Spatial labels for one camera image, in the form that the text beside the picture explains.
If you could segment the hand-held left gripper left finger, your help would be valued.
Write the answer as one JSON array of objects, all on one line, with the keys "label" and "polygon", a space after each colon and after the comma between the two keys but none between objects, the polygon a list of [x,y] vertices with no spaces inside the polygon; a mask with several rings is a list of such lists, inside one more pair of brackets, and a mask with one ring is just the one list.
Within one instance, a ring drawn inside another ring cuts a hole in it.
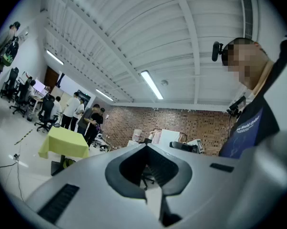
[{"label": "hand-held left gripper left finger", "polygon": [[79,190],[55,223],[61,229],[164,229],[144,199],[123,197],[106,181],[107,164],[134,149],[124,147],[76,162],[37,188],[27,205],[38,212],[70,184]]}]

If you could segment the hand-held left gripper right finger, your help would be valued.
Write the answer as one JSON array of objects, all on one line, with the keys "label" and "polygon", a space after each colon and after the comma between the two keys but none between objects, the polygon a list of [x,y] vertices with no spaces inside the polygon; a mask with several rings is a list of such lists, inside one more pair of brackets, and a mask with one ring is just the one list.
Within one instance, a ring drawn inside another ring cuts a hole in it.
[{"label": "hand-held left gripper right finger", "polygon": [[205,156],[174,148],[146,146],[156,166],[166,161],[178,172],[161,187],[159,214],[168,213],[165,227],[147,215],[146,229],[242,229],[237,203],[244,185],[244,158]]}]

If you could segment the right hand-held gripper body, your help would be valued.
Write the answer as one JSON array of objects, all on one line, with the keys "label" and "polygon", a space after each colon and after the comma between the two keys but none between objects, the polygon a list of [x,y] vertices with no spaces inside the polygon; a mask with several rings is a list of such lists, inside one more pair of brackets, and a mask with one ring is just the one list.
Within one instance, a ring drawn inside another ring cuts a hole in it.
[{"label": "right hand-held gripper body", "polygon": [[195,139],[193,141],[190,141],[190,145],[193,146],[193,149],[195,150],[196,153],[203,153],[204,148],[201,139]]}]

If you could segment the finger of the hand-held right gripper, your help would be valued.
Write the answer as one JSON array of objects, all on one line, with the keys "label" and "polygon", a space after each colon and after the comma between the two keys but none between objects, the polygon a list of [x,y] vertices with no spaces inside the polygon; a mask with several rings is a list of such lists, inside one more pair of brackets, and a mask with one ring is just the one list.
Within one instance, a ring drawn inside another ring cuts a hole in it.
[{"label": "finger of the hand-held right gripper", "polygon": [[176,142],[176,141],[170,142],[169,146],[171,148],[180,149],[180,150],[184,150],[184,151],[187,151],[187,152],[192,152],[193,151],[193,147],[191,145],[180,143],[180,142]]}]

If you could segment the white box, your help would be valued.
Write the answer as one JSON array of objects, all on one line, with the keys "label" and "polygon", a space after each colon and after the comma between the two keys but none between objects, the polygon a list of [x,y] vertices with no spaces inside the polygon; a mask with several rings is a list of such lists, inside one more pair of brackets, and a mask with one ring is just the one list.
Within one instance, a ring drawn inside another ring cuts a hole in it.
[{"label": "white box", "polygon": [[159,140],[159,145],[162,147],[170,147],[171,142],[178,142],[180,137],[180,133],[171,130],[163,129],[161,131],[161,137]]}]

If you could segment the clothes rack with garments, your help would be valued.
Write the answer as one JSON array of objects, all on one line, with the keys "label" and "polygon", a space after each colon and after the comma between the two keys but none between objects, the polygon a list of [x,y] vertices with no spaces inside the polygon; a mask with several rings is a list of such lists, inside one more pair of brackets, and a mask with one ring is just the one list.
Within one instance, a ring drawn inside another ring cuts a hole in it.
[{"label": "clothes rack with garments", "polygon": [[149,139],[151,140],[152,144],[158,144],[160,142],[162,135],[162,129],[155,128],[153,131],[149,134]]}]

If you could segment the yellow-green cloth covered table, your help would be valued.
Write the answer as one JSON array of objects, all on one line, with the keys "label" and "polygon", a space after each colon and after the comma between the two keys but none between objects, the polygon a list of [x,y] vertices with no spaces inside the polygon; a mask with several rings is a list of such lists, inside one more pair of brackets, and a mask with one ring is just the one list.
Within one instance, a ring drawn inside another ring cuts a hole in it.
[{"label": "yellow-green cloth covered table", "polygon": [[63,127],[52,127],[48,132],[41,148],[39,157],[47,159],[48,153],[53,152],[61,156],[60,161],[51,162],[51,175],[55,176],[64,170],[66,157],[88,158],[89,147],[82,134]]}]

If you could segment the black chest-mounted device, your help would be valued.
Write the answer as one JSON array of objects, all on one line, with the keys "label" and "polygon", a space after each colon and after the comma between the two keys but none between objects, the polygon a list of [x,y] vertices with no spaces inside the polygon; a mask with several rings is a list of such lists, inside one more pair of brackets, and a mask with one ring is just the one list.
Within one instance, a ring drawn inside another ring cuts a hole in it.
[{"label": "black chest-mounted device", "polygon": [[242,111],[241,109],[246,105],[246,98],[243,95],[236,102],[234,102],[229,108],[226,110],[230,116],[238,118]]}]

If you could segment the person's navy t-shirt torso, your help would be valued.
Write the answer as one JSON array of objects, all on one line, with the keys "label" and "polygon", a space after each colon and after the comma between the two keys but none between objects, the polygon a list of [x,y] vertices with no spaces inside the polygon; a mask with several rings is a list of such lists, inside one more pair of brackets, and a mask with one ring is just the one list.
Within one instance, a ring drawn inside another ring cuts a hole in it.
[{"label": "person's navy t-shirt torso", "polygon": [[280,54],[262,89],[245,106],[232,127],[227,141],[219,151],[220,157],[240,158],[248,148],[259,145],[265,138],[279,131],[278,123],[267,104],[264,94],[273,85],[287,64],[287,36],[280,44]]}]

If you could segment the long ceiling light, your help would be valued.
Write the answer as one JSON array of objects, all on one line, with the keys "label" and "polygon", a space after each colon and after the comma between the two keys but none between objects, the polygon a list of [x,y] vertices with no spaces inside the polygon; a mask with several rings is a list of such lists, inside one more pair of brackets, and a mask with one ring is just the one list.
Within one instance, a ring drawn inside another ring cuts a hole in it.
[{"label": "long ceiling light", "polygon": [[99,89],[95,89],[96,92],[98,92],[99,94],[101,94],[103,97],[105,97],[106,99],[110,100],[113,102],[113,99],[111,97],[109,97],[108,95],[104,94],[102,91],[100,91]]},{"label": "long ceiling light", "polygon": [[58,59],[54,54],[52,54],[49,50],[46,50],[46,53],[51,57],[53,58],[56,62],[58,62],[60,65],[64,65],[64,63]]},{"label": "long ceiling light", "polygon": [[148,86],[150,87],[152,92],[155,94],[157,99],[163,100],[164,98],[163,98],[162,94],[160,93],[159,89],[157,88],[155,82],[153,81],[150,73],[148,71],[143,71],[143,72],[141,72],[141,76],[143,77],[145,82],[148,84]]}]

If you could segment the wooden office desk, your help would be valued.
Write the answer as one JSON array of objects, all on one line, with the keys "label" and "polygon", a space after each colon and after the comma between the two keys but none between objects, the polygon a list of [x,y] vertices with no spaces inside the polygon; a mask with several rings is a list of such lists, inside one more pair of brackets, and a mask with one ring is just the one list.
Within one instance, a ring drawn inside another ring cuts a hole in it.
[{"label": "wooden office desk", "polygon": [[39,98],[38,96],[31,96],[30,99],[34,101],[34,106],[31,112],[34,115],[37,110],[37,105],[43,102],[43,98]]}]

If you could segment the lit computer monitor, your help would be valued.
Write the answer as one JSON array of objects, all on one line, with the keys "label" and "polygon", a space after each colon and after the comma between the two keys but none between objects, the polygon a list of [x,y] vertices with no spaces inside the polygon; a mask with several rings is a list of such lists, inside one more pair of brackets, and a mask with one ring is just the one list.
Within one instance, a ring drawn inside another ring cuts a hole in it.
[{"label": "lit computer monitor", "polygon": [[35,85],[33,86],[33,89],[36,95],[44,97],[48,93],[45,87],[46,86],[42,82],[37,79],[35,80]]}]

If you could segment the brown wooden door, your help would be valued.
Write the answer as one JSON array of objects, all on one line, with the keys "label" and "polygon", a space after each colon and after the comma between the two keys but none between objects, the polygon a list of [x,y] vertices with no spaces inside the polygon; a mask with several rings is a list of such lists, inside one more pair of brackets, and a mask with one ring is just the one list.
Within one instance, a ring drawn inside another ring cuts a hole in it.
[{"label": "brown wooden door", "polygon": [[50,93],[55,87],[59,79],[59,75],[60,75],[59,73],[54,71],[51,67],[47,66],[45,77],[44,77],[44,85],[47,87],[50,87]]}]

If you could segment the black green backpack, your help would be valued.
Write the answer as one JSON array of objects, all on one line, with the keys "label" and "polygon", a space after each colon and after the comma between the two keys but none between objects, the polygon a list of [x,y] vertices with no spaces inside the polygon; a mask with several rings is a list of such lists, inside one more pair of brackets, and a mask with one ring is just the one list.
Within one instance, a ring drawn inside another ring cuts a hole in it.
[{"label": "black green backpack", "polygon": [[0,51],[0,63],[5,66],[11,66],[19,49],[19,38],[14,36],[8,41]]}]

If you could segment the white wall notice panel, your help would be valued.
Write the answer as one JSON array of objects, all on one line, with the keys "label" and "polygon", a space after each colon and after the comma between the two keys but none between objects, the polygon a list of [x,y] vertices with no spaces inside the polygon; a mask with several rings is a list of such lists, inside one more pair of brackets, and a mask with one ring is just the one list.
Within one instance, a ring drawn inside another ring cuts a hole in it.
[{"label": "white wall notice panel", "polygon": [[18,35],[19,42],[25,42],[29,36],[29,32],[30,32],[29,26],[23,29]]}]

